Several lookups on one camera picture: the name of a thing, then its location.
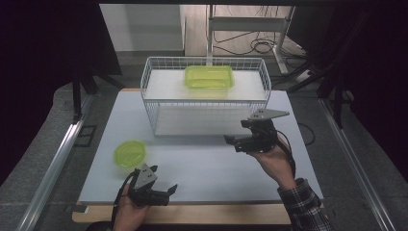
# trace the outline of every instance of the black strap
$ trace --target black strap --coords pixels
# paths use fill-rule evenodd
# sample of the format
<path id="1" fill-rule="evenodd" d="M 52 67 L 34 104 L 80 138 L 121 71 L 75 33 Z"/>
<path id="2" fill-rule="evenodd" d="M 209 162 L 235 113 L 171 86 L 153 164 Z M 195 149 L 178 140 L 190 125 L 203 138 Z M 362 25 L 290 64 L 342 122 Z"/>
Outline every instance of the black strap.
<path id="1" fill-rule="evenodd" d="M 125 189 L 125 186 L 126 186 L 127 182 L 129 181 L 129 179 L 134 175 L 135 175 L 135 172 L 130 173 L 126 177 L 125 181 L 123 182 L 122 187 L 117 192 L 117 196 L 116 196 L 116 199 L 115 199 L 115 202 L 114 202 L 114 208 L 112 210 L 112 218 L 111 218 L 111 220 L 112 220 L 112 222 L 111 222 L 112 230 L 114 230 L 116 214 L 117 214 L 117 210 L 119 209 L 119 201 L 120 201 L 120 198 L 122 197 L 123 190 Z"/>

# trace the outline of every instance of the plaid sleeve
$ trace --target plaid sleeve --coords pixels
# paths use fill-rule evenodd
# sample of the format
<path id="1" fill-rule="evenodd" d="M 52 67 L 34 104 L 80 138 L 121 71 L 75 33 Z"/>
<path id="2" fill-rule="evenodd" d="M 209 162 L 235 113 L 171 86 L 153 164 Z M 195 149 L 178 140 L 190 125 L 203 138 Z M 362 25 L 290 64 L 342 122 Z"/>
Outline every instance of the plaid sleeve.
<path id="1" fill-rule="evenodd" d="M 297 188 L 278 192 L 282 198 L 295 230 L 334 230 L 320 210 L 320 199 L 307 180 L 296 179 Z"/>

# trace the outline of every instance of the green bowl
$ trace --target green bowl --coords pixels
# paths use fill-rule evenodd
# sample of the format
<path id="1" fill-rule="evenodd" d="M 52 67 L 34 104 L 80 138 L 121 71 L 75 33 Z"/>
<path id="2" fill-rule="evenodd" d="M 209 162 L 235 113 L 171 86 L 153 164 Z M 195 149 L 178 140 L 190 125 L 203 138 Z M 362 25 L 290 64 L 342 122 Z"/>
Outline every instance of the green bowl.
<path id="1" fill-rule="evenodd" d="M 121 167 L 135 167 L 145 157 L 143 141 L 125 141 L 115 150 L 115 163 Z"/>

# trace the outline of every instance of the hand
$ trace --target hand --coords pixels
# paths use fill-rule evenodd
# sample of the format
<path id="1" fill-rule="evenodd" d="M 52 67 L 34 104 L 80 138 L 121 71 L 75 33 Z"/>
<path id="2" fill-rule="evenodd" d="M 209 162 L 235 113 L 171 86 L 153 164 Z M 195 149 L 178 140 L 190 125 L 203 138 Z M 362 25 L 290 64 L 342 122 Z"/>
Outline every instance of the hand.
<path id="1" fill-rule="evenodd" d="M 279 140 L 288 147 L 280 137 Z M 282 190 L 287 191 L 296 188 L 286 153 L 278 145 L 274 145 L 269 152 L 251 152 L 248 154 L 261 164 L 262 169 L 278 183 Z"/>
<path id="2" fill-rule="evenodd" d="M 135 231 L 146 217 L 150 206 L 138 207 L 127 196 L 129 185 L 123 189 L 115 219 L 114 231 Z"/>

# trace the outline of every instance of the wire basket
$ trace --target wire basket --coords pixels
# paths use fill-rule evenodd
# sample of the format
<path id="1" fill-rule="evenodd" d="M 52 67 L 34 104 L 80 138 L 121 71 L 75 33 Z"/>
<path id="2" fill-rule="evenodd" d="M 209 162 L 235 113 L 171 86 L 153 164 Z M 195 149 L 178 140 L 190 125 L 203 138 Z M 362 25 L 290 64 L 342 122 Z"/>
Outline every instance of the wire basket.
<path id="1" fill-rule="evenodd" d="M 229 90 L 189 90 L 191 65 L 229 65 Z M 150 57 L 140 82 L 141 97 L 156 136 L 248 135 L 241 120 L 267 106 L 270 80 L 261 58 Z"/>

